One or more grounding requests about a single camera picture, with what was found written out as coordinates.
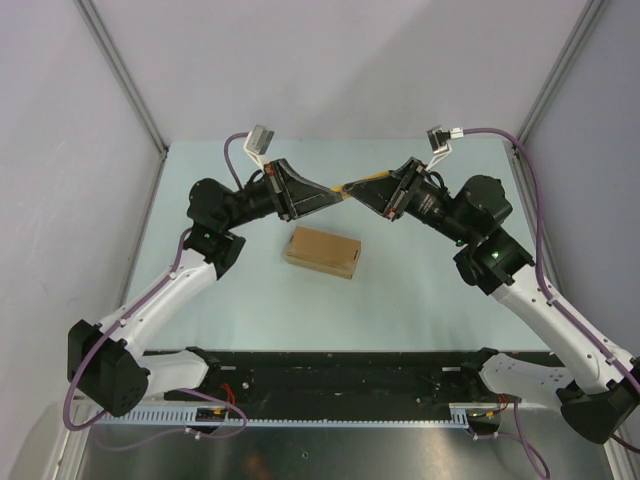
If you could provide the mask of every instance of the gray wall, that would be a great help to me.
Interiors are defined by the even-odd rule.
[[[33,480],[67,331],[115,308],[159,157],[72,1],[4,2],[0,72],[0,478],[25,445]]]
[[[517,130],[586,0],[96,4],[172,143]]]
[[[640,354],[640,2],[611,2],[529,147],[567,297]],[[640,443],[640,415],[633,425]]]

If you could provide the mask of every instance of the small cardboard box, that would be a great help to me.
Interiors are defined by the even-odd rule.
[[[361,249],[360,240],[296,227],[285,258],[292,265],[351,279]]]

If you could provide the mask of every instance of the metal floor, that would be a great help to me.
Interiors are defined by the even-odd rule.
[[[512,412],[501,430],[515,432]],[[588,443],[545,410],[523,410],[529,441],[551,478],[607,480],[604,448]],[[164,427],[98,426],[109,445],[146,438]],[[112,453],[89,440],[78,478],[113,479],[536,479],[519,443],[474,442],[441,428],[254,427],[229,440],[195,441],[176,434],[131,452]]]

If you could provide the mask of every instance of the purple cable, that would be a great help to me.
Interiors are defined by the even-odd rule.
[[[238,138],[246,138],[248,136],[249,132],[234,133],[229,138],[227,138],[226,142],[224,142],[224,161],[227,162],[227,167],[229,167],[229,172],[235,180],[236,185],[238,186],[238,190],[242,190],[242,183],[240,182],[240,177],[238,177],[235,168],[233,168],[233,165],[231,164],[231,158],[229,157],[229,146],[234,140],[237,140]]]
[[[511,135],[504,130],[500,130],[498,128],[470,128],[464,130],[464,135],[473,135],[477,133],[492,133],[495,135],[500,135],[507,140],[509,140],[522,154],[524,160],[529,167],[529,171],[531,172],[531,177],[533,178],[533,186],[535,190],[536,196],[536,279],[538,281],[538,286],[540,290],[544,294],[547,300],[553,299],[553,294],[547,287],[547,282],[544,278],[544,270],[542,267],[542,245],[543,245],[543,226],[542,226],[542,212],[543,212],[543,204],[542,204],[542,194],[540,193],[540,181],[538,177],[538,172],[536,170],[535,165],[531,161],[531,157],[527,152],[526,148],[522,144],[520,140]],[[607,348],[607,346],[600,341],[600,339],[595,336],[584,324],[576,318],[564,305],[562,305],[558,301],[552,302],[552,305],[558,309],[558,311],[567,319],[571,324],[576,327],[585,337],[587,337],[591,343],[609,360],[612,365],[616,367],[616,369],[624,375],[624,377],[629,381],[629,383],[635,388],[636,392],[640,395],[640,382],[636,380],[633,374],[625,368],[625,366],[615,358],[611,350]]]
[[[108,450],[110,452],[127,452],[127,451],[133,450],[135,448],[147,445],[148,443],[151,443],[151,442],[153,442],[153,441],[155,441],[155,440],[157,440],[159,438],[166,437],[167,435],[173,435],[174,433],[189,433],[189,434],[192,434],[194,436],[197,436],[197,438],[203,437],[203,438],[209,438],[209,439],[213,439],[213,440],[222,440],[224,438],[235,437],[240,432],[242,432],[245,428],[247,428],[247,425],[249,424],[249,419],[247,418],[245,413],[242,410],[240,410],[239,407],[236,407],[235,405],[233,405],[233,404],[231,404],[229,402],[226,402],[224,400],[220,400],[219,398],[210,397],[209,395],[205,395],[204,393],[200,393],[200,392],[197,392],[195,390],[190,390],[188,388],[181,388],[178,391],[183,392],[183,393],[188,393],[189,395],[193,395],[195,397],[200,397],[200,398],[202,398],[204,400],[208,400],[210,402],[217,402],[217,403],[224,404],[226,407],[232,409],[238,415],[240,415],[240,418],[242,418],[242,425],[240,427],[238,427],[236,430],[234,430],[233,432],[225,433],[223,435],[214,435],[214,434],[202,433],[202,432],[198,432],[198,431],[195,431],[195,430],[187,429],[185,427],[170,428],[168,430],[163,430],[161,432],[158,432],[155,435],[151,435],[150,437],[147,437],[144,440],[140,440],[138,442],[134,442],[134,443],[131,443],[129,445],[123,445],[123,446],[120,446],[120,447],[110,447],[108,445],[105,445],[104,443],[102,443],[100,438],[96,435],[96,436],[94,436],[94,441],[95,441],[96,445],[98,445],[100,448],[102,448],[104,450]]]
[[[150,298],[152,298],[156,293],[158,293],[160,289],[169,282],[169,280],[171,280],[170,275],[172,273],[175,273],[175,271],[180,266],[180,259],[182,258],[184,241],[186,236],[189,234],[189,232],[191,232],[191,229],[187,228],[184,232],[182,232],[182,235],[180,235],[178,250],[176,252],[176,256],[173,261],[173,264],[169,269],[169,274],[165,275],[162,278],[162,280],[160,280],[151,290],[149,290],[149,292],[146,295],[144,295],[142,298],[140,298],[140,300],[138,300],[134,305],[132,305],[131,308],[129,308],[129,310],[127,310],[122,315],[122,320],[127,320],[131,318],[131,316],[136,311],[138,311],[145,303],[149,301]],[[111,325],[102,334],[102,336],[93,345],[93,347],[91,347],[89,352],[82,359],[82,362],[80,362],[80,365],[78,366],[78,370],[76,370],[76,373],[73,375],[73,378],[71,379],[71,383],[69,384],[69,389],[67,390],[67,395],[65,396],[65,399],[64,399],[64,405],[62,407],[62,422],[64,423],[64,426],[67,427],[67,429],[72,432],[78,432],[80,430],[84,430],[87,427],[90,427],[91,425],[96,423],[98,420],[100,420],[106,413],[103,410],[102,412],[98,413],[95,417],[93,417],[91,420],[88,420],[81,425],[76,425],[71,421],[71,403],[73,402],[73,396],[75,394],[76,389],[78,388],[80,379],[82,378],[82,375],[84,374],[85,370],[89,366],[89,363],[91,362],[91,360],[93,360],[93,357],[98,352],[98,350],[100,350],[102,345],[104,345],[104,343],[109,339],[109,337],[113,335],[113,333],[121,326],[123,325],[120,323],[120,320],[113,322],[113,325]]]
[[[524,448],[524,453],[527,454],[527,458],[529,459],[529,463],[531,463],[531,466],[536,471],[538,476],[540,478],[544,478],[544,479],[548,480],[549,477],[550,477],[549,468],[547,468],[547,465],[544,462],[544,460],[542,460],[542,457],[540,456],[540,454],[537,454],[537,457],[541,460],[542,465],[544,466],[544,469],[545,469],[545,473],[542,473],[542,471],[538,467],[538,464],[536,463],[535,458],[533,458],[533,455],[534,455],[533,447],[527,441],[527,438],[524,436],[524,431],[522,430],[522,424],[520,422],[520,411],[518,410],[518,405],[520,405],[520,399],[519,398],[516,399],[516,401],[513,403],[513,416],[515,417],[515,420],[516,420],[516,428],[518,429],[518,437],[520,438],[520,441],[521,441],[520,443],[522,443],[522,448]]]
[[[498,433],[498,435],[477,435],[475,432],[473,432],[473,430],[470,430],[470,433],[474,435],[474,440],[495,440],[497,438],[508,438],[509,440],[514,440],[516,442],[521,443],[523,446],[526,444],[525,450],[526,448],[529,448],[529,450],[538,458],[538,460],[540,461],[540,463],[542,464],[542,467],[544,468],[544,475],[540,475],[542,472],[538,473],[538,468],[537,465],[534,465],[534,469],[536,470],[536,473],[542,477],[545,480],[549,480],[551,478],[551,470],[549,470],[549,466],[547,465],[547,462],[544,461],[544,458],[542,458],[542,455],[540,454],[540,452],[538,452],[538,450],[536,450],[536,448],[531,445],[529,442],[526,442],[518,436],[518,435],[513,435],[511,433]]]
[[[626,448],[627,450],[631,450],[633,453],[640,453],[640,448],[638,447],[634,447],[633,445],[631,445],[629,442],[624,441],[622,438],[620,438],[617,435],[612,435],[611,438],[613,439],[614,442],[619,443],[620,445],[622,445],[624,448]]]

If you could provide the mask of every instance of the purple wire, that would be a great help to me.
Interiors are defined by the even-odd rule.
[[[520,443],[522,443],[522,448],[524,448],[524,453],[527,454],[527,458],[529,459],[529,463],[531,463],[531,466],[533,467],[533,469],[536,471],[536,473],[538,474],[538,476],[540,478],[544,478],[544,479],[548,479],[550,476],[550,472],[549,469],[547,468],[544,460],[542,460],[542,457],[540,455],[537,455],[537,457],[542,460],[542,465],[545,467],[545,472],[546,473],[542,473],[542,471],[540,470],[540,468],[538,467],[538,464],[536,463],[535,458],[533,458],[533,448],[531,447],[531,444],[527,441],[527,438],[524,435],[524,431],[522,430],[522,423],[520,421],[520,411],[518,410],[518,405],[520,405],[520,399],[516,399],[516,401],[513,403],[513,416],[515,417],[516,420],[516,428],[518,429],[518,436],[521,440]]]
[[[544,294],[547,300],[551,300],[553,298],[553,294],[547,287],[547,282],[544,278],[544,270],[542,266],[542,246],[543,246],[543,225],[542,225],[542,216],[543,216],[543,203],[542,203],[542,194],[540,193],[540,180],[538,177],[538,172],[536,170],[536,166],[531,161],[531,157],[527,152],[527,149],[524,147],[522,142],[518,140],[516,137],[511,135],[504,130],[500,130],[498,128],[470,128],[464,130],[464,135],[473,135],[477,133],[492,133],[495,135],[500,135],[507,140],[509,140],[522,154],[524,160],[529,167],[529,171],[531,172],[531,177],[533,178],[533,186],[535,190],[536,196],[536,279],[538,281],[538,286],[540,290]],[[558,301],[552,302],[553,306],[558,309],[558,311],[567,319],[571,324],[576,327],[585,337],[587,337],[591,343],[616,367],[616,369],[624,375],[624,377],[629,381],[629,383],[635,388],[636,392],[640,395],[640,382],[636,380],[633,374],[625,368],[625,366],[615,358],[611,350],[607,348],[607,346],[600,341],[600,339],[594,335],[591,330],[589,330],[578,318],[573,315],[562,303]]]
[[[200,393],[200,392],[197,392],[195,390],[188,389],[188,388],[181,388],[178,391],[179,392],[183,392],[183,393],[188,393],[189,395],[193,395],[195,397],[200,397],[200,398],[202,398],[204,400],[208,400],[210,402],[217,402],[217,403],[224,404],[226,407],[234,410],[238,415],[240,415],[240,417],[242,418],[242,425],[240,427],[238,427],[236,430],[234,430],[233,432],[225,433],[223,435],[202,433],[202,432],[198,432],[198,431],[195,431],[195,430],[186,429],[185,427],[170,428],[168,430],[163,430],[161,432],[158,432],[155,435],[151,435],[150,437],[147,437],[144,440],[140,440],[138,442],[134,442],[134,443],[131,443],[129,445],[123,445],[123,446],[119,446],[119,447],[111,447],[111,446],[105,445],[104,443],[102,443],[102,440],[100,440],[100,438],[96,435],[94,437],[94,441],[95,441],[96,445],[98,445],[103,450],[108,450],[110,452],[127,452],[127,451],[130,451],[130,450],[136,449],[138,447],[142,447],[144,445],[147,445],[148,443],[151,443],[151,442],[153,442],[155,440],[158,440],[159,438],[166,437],[167,435],[173,435],[174,433],[189,433],[189,434],[194,435],[194,436],[199,435],[198,438],[202,437],[202,438],[208,438],[208,439],[212,439],[212,440],[222,440],[224,438],[235,437],[236,435],[241,433],[245,428],[247,428],[247,425],[249,424],[249,419],[247,418],[245,413],[239,407],[236,407],[235,405],[233,405],[233,404],[231,404],[229,402],[226,402],[224,400],[221,400],[219,398],[211,397],[209,395],[205,395],[204,393]]]
[[[180,260],[182,258],[182,250],[183,250],[183,247],[184,247],[184,241],[185,241],[186,236],[189,234],[189,232],[191,232],[191,229],[187,228],[180,235],[180,241],[178,243],[178,250],[176,251],[176,256],[175,256],[175,259],[173,261],[173,264],[171,265],[171,268],[169,269],[169,274],[165,275],[162,278],[162,280],[160,280],[151,290],[149,290],[149,292],[147,292],[147,294],[145,294],[142,298],[140,298],[140,300],[138,300],[134,305],[132,305],[129,308],[129,310],[127,310],[122,315],[122,320],[127,320],[127,319],[131,318],[131,316],[135,312],[137,312],[145,303],[147,303],[149,301],[150,298],[152,298],[156,293],[158,293],[160,291],[160,289],[162,289],[162,287],[164,287],[169,282],[169,280],[171,279],[170,275],[172,273],[175,273],[175,271],[180,266]],[[93,347],[91,347],[89,352],[82,359],[82,362],[80,362],[80,365],[78,366],[78,370],[76,370],[76,373],[73,375],[73,378],[71,379],[71,383],[69,384],[69,389],[67,390],[67,395],[65,396],[65,399],[64,399],[64,405],[62,407],[62,422],[64,423],[64,426],[67,427],[67,429],[72,431],[72,432],[78,432],[80,430],[84,430],[87,427],[90,427],[91,425],[96,423],[98,420],[100,420],[106,413],[103,410],[100,413],[98,413],[95,417],[93,417],[91,420],[88,420],[83,424],[76,425],[71,421],[71,403],[73,402],[73,396],[75,394],[76,389],[78,388],[78,384],[80,383],[80,379],[82,378],[82,375],[84,374],[85,370],[89,366],[89,363],[91,362],[91,360],[93,360],[93,357],[96,355],[98,350],[100,350],[102,345],[104,345],[104,343],[109,339],[109,337],[111,335],[113,335],[113,333],[118,328],[120,328],[121,326],[122,325],[120,323],[120,320],[116,320],[115,322],[113,322],[113,325],[111,325],[102,334],[102,336],[93,345]]]
[[[633,445],[631,445],[629,442],[624,441],[622,438],[620,438],[617,435],[612,435],[611,438],[613,439],[614,442],[619,443],[620,445],[622,445],[624,448],[626,448],[627,450],[631,450],[633,453],[640,453],[640,448],[638,447],[634,447]]]
[[[470,432],[474,435],[474,440],[478,439],[478,440],[495,440],[497,438],[508,438],[509,440],[514,440],[516,442],[521,443],[523,446],[526,444],[527,446],[526,448],[529,448],[529,450],[538,458],[538,460],[540,461],[540,463],[542,464],[542,467],[544,468],[544,475],[540,475],[540,473],[538,473],[538,468],[537,465],[534,465],[534,468],[536,469],[536,473],[544,478],[545,480],[549,480],[551,478],[551,470],[549,469],[549,466],[547,465],[547,462],[544,461],[544,458],[542,458],[542,455],[540,454],[540,452],[538,452],[538,450],[536,450],[536,448],[531,445],[529,442],[523,442],[522,439],[518,436],[518,435],[513,435],[511,433],[498,433],[497,436],[495,435],[476,435],[475,432],[473,432],[473,430],[470,430]]]
[[[246,138],[248,136],[249,132],[234,133],[229,138],[227,138],[226,142],[224,142],[224,161],[227,162],[227,167],[229,168],[229,172],[231,173],[231,176],[238,186],[238,190],[242,190],[242,183],[240,182],[240,177],[238,177],[235,168],[233,168],[233,165],[231,164],[231,158],[229,157],[229,146],[234,140],[237,140],[239,138]]]

